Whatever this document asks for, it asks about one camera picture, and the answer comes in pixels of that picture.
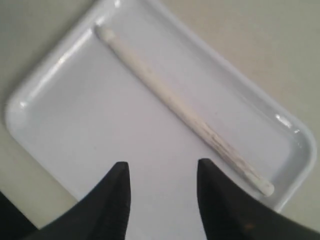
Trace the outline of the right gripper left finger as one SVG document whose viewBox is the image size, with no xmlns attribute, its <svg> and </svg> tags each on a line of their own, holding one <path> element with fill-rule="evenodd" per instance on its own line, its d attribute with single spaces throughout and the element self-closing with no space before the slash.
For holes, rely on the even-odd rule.
<svg viewBox="0 0 320 240">
<path fill-rule="evenodd" d="M 0 195 L 2 240 L 123 240 L 131 207 L 130 171 L 117 162 L 81 201 L 60 217 L 37 228 Z"/>
</svg>

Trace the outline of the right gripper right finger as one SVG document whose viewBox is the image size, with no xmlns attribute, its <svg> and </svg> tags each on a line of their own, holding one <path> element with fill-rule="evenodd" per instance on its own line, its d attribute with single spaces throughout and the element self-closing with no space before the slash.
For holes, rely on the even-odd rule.
<svg viewBox="0 0 320 240">
<path fill-rule="evenodd" d="M 254 199 L 210 159 L 197 165 L 197 201 L 208 240 L 318 240 L 319 232 Z"/>
</svg>

